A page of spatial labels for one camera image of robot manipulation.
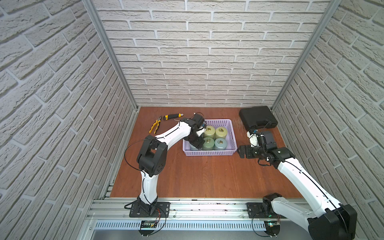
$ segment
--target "black cable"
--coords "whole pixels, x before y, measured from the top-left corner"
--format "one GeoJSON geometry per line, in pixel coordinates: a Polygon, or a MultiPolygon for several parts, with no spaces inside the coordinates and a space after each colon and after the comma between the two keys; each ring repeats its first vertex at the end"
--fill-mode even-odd
{"type": "Polygon", "coordinates": [[[128,148],[131,147],[133,144],[135,144],[135,143],[137,143],[137,142],[140,142],[140,141],[144,141],[144,140],[156,140],[156,139],[160,139],[160,138],[163,138],[163,137],[152,138],[152,139],[151,139],[151,138],[145,138],[145,139],[141,139],[141,140],[138,140],[138,141],[136,141],[136,142],[133,142],[133,143],[129,144],[128,147],[125,149],[125,153],[124,153],[124,160],[125,160],[125,162],[126,162],[131,168],[136,169],[137,171],[142,172],[142,170],[140,170],[140,169],[138,169],[138,168],[135,168],[134,166],[130,165],[130,164],[128,163],[127,159],[125,158],[125,154],[127,153],[128,148]]]}
{"type": "MultiPolygon", "coordinates": [[[[251,225],[252,225],[252,230],[253,230],[253,232],[254,232],[256,235],[258,235],[257,232],[255,231],[255,228],[253,227],[253,219],[255,218],[255,216],[256,216],[256,214],[253,215],[253,218],[252,218],[252,221],[251,221],[251,225]]],[[[260,236],[260,237],[270,237],[270,235],[268,235],[268,236],[258,235],[258,236],[260,236]]]]}
{"type": "Polygon", "coordinates": [[[165,218],[166,218],[166,221],[164,222],[163,226],[162,226],[159,230],[157,230],[156,232],[153,232],[153,233],[151,233],[151,234],[148,234],[148,236],[154,235],[155,233],[159,232],[159,231],[166,225],[166,223],[167,223],[167,215],[165,214],[165,212],[164,212],[161,208],[158,208],[158,209],[160,209],[160,210],[163,212],[163,214],[164,214],[164,216],[165,216],[165,218]]]}
{"type": "MultiPolygon", "coordinates": [[[[271,123],[272,123],[271,121],[267,122],[267,124],[260,130],[260,135],[263,134],[263,130],[268,126],[268,124],[271,124],[271,123]]],[[[262,154],[267,154],[266,143],[264,142],[264,134],[263,136],[261,136],[261,139],[262,139],[261,152],[262,154]]]]}
{"type": "Polygon", "coordinates": [[[142,188],[143,188],[143,194],[144,194],[145,200],[147,200],[147,202],[149,203],[149,205],[152,205],[152,206],[156,207],[156,205],[154,205],[153,202],[150,202],[150,201],[147,199],[147,196],[145,196],[145,192],[144,192],[144,179],[145,179],[145,178],[143,178],[143,182],[141,183],[141,186],[142,186],[142,188]]]}
{"type": "Polygon", "coordinates": [[[253,137],[256,133],[252,133],[251,136],[249,136],[248,140],[251,140],[251,137],[253,137]]]}
{"type": "Polygon", "coordinates": [[[268,162],[269,163],[269,165],[268,164],[261,164],[260,163],[260,158],[257,160],[257,163],[260,165],[260,166],[263,166],[263,167],[270,167],[270,166],[272,166],[272,164],[270,163],[270,162],[268,162]]]}
{"type": "Polygon", "coordinates": [[[130,203],[128,203],[127,205],[124,205],[124,208],[125,208],[125,209],[129,209],[129,210],[131,210],[132,208],[127,207],[127,206],[133,204],[134,202],[137,202],[137,200],[135,200],[135,201],[133,201],[133,202],[130,202],[130,203]]]}
{"type": "MultiPolygon", "coordinates": [[[[201,113],[201,112],[197,112],[197,113],[201,113]]],[[[196,115],[196,113],[194,114],[194,116],[196,115]]],[[[204,114],[203,113],[201,113],[201,115],[204,117],[204,114]]]]}
{"type": "MultiPolygon", "coordinates": [[[[287,163],[289,163],[289,164],[291,164],[292,166],[294,166],[295,168],[297,168],[299,171],[300,171],[300,173],[302,173],[302,174],[304,174],[304,176],[306,176],[319,190],[320,190],[320,192],[326,197],[326,198],[328,198],[327,197],[327,195],[322,191],[322,189],[310,178],[310,177],[308,177],[303,171],[301,171],[297,166],[295,166],[293,163],[290,163],[290,162],[288,162],[287,160],[285,160],[287,163]]],[[[344,220],[344,218],[343,218],[343,216],[341,215],[341,213],[340,213],[340,211],[338,210],[338,208],[333,204],[333,202],[328,198],[328,200],[329,200],[329,202],[332,204],[332,206],[336,209],[336,211],[339,213],[339,215],[340,215],[340,217],[341,217],[341,219],[343,220],[343,223],[344,223],[344,227],[345,227],[345,231],[347,232],[347,234],[349,234],[349,231],[348,231],[348,228],[347,228],[347,224],[345,223],[345,220],[344,220]]]]}

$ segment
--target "wooden board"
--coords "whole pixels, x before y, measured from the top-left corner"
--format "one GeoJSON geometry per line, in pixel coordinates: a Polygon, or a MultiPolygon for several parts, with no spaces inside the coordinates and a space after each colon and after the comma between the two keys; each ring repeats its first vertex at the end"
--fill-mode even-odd
{"type": "MultiPolygon", "coordinates": [[[[192,117],[193,112],[202,112],[205,119],[231,119],[237,145],[247,145],[249,140],[238,114],[240,109],[142,107],[129,144],[144,139],[160,115],[184,113],[184,116],[192,117]]],[[[176,124],[177,121],[172,119],[162,120],[157,135],[176,124]]],[[[269,131],[273,133],[278,147],[283,147],[284,142],[278,129],[269,131]]],[[[136,158],[141,146],[142,142],[135,143],[125,154],[127,161],[134,167],[138,167],[136,158]]],[[[122,159],[111,197],[137,197],[140,191],[140,172],[122,159]]],[[[159,197],[262,198],[274,192],[287,198],[302,197],[283,174],[274,167],[258,165],[257,159],[241,159],[237,152],[232,156],[187,157],[182,150],[182,141],[168,150],[166,166],[159,174],[157,184],[159,197]]]]}

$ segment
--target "green cylinder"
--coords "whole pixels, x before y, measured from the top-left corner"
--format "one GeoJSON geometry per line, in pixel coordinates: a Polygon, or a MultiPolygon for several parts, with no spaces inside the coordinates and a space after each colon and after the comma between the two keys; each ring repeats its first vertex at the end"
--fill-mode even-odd
{"type": "Polygon", "coordinates": [[[207,126],[203,136],[214,138],[215,137],[215,128],[213,126],[207,126]]]}
{"type": "Polygon", "coordinates": [[[224,138],[227,136],[228,130],[225,127],[218,127],[215,131],[215,139],[221,137],[224,138]]]}
{"type": "Polygon", "coordinates": [[[215,140],[211,137],[203,138],[205,143],[203,143],[203,150],[213,150],[215,145],[215,140]]]}
{"type": "Polygon", "coordinates": [[[224,138],[217,138],[215,140],[215,150],[225,150],[227,149],[227,141],[224,138]]]}
{"type": "Polygon", "coordinates": [[[197,149],[195,146],[193,146],[191,143],[189,143],[189,148],[191,151],[197,151],[199,149],[197,149]]]}

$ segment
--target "red wire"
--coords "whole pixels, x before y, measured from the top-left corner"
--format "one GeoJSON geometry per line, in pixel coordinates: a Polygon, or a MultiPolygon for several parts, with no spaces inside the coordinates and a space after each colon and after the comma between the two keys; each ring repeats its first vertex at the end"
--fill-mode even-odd
{"type": "Polygon", "coordinates": [[[159,212],[159,215],[156,217],[155,221],[157,220],[157,218],[159,218],[159,220],[156,222],[156,223],[159,223],[160,218],[161,218],[161,213],[160,213],[160,210],[159,210],[159,209],[157,209],[157,211],[159,212]]]}

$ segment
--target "brick wall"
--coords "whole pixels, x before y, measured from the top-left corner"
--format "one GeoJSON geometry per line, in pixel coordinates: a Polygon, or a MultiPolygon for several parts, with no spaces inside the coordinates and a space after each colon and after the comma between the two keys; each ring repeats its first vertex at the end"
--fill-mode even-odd
{"type": "Polygon", "coordinates": [[[0,1],[0,239],[74,239],[132,108],[78,0],[0,1]]]}
{"type": "Polygon", "coordinates": [[[286,144],[355,207],[367,239],[384,237],[383,5],[343,0],[275,111],[286,144]]]}
{"type": "Polygon", "coordinates": [[[327,1],[94,0],[141,106],[271,105],[327,1]]]}

